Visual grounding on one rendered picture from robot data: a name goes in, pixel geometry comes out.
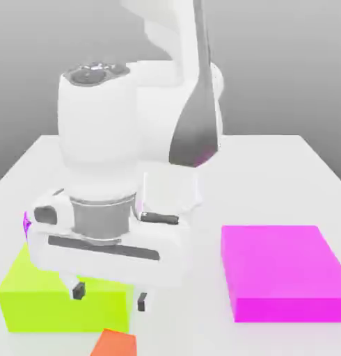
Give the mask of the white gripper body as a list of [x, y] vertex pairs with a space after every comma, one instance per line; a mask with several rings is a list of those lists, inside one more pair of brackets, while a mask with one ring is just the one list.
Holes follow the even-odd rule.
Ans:
[[95, 246], [56, 226], [33, 223], [27, 241], [31, 261], [41, 270], [145, 289], [179, 286], [191, 260], [186, 225], [137, 222], [120, 243]]

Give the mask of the small orange cube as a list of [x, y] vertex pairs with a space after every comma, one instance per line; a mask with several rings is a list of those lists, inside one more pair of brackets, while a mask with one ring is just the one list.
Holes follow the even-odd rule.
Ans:
[[90, 356], [137, 356], [136, 337], [104, 329]]

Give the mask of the large lime green box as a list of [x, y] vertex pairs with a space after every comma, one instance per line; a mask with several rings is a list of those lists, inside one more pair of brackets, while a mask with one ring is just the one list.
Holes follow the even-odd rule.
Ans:
[[134, 288], [131, 285], [80, 279], [82, 300], [72, 300], [58, 273], [37, 269], [23, 245], [0, 284], [0, 307], [10, 332], [129, 331]]

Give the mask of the large magenta box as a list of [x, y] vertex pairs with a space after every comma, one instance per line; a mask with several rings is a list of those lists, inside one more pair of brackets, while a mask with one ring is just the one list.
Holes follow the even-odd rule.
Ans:
[[341, 263], [318, 227], [224, 225], [221, 258], [236, 323], [341, 323]]

